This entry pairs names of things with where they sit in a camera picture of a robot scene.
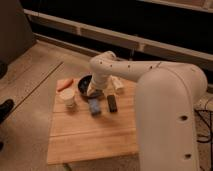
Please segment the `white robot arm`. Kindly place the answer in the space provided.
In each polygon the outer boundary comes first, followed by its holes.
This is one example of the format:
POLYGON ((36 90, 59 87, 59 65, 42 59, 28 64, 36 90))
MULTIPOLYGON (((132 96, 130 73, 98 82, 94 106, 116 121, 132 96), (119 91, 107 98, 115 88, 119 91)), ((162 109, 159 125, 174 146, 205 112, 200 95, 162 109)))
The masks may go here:
POLYGON ((198 66, 166 61, 118 61, 107 51, 90 60, 91 87, 113 75, 136 83, 134 110, 141 171, 200 171, 194 105, 207 90, 198 66))

